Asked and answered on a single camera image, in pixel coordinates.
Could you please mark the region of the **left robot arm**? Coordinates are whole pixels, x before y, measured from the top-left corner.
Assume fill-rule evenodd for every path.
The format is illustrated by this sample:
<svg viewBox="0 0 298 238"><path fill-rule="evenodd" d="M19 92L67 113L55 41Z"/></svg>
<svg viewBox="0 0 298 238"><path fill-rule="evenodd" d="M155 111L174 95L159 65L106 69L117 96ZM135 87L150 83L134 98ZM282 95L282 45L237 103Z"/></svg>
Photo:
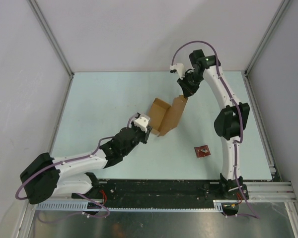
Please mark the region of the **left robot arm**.
<svg viewBox="0 0 298 238"><path fill-rule="evenodd" d="M15 198L38 204L50 197L70 194L95 198L100 192L94 170L112 167L139 145L146 144L151 126L141 128L133 122L107 142L98 144L95 151L82 156L53 158L48 152L40 154L21 174L21 186Z"/></svg>

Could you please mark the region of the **brown cardboard box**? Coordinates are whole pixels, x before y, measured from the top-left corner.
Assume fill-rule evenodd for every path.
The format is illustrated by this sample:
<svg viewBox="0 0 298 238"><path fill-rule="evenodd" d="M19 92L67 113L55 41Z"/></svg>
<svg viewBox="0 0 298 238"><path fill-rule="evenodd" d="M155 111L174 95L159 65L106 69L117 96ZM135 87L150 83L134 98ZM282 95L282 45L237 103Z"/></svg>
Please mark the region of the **brown cardboard box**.
<svg viewBox="0 0 298 238"><path fill-rule="evenodd" d="M152 127L151 133L157 136L165 136L169 131L175 129L182 117L188 99L179 95L173 99L172 104L155 98L148 116L149 125Z"/></svg>

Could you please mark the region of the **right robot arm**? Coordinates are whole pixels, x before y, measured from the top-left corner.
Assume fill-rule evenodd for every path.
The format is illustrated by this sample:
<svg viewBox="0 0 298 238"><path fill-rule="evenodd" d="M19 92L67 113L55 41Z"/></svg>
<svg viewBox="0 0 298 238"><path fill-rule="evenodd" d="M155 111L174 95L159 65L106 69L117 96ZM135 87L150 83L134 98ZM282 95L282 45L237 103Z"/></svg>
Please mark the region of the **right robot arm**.
<svg viewBox="0 0 298 238"><path fill-rule="evenodd" d="M185 98L193 96L200 83L206 81L218 102L220 112L214 121L214 129L221 139L223 150L219 193L223 198L231 199L242 190L239 146L243 142L250 106L234 94L217 55L205 56L202 50L195 50L189 55L189 60L191 69L185 69L183 64L177 63L170 66L170 71L179 75L177 82Z"/></svg>

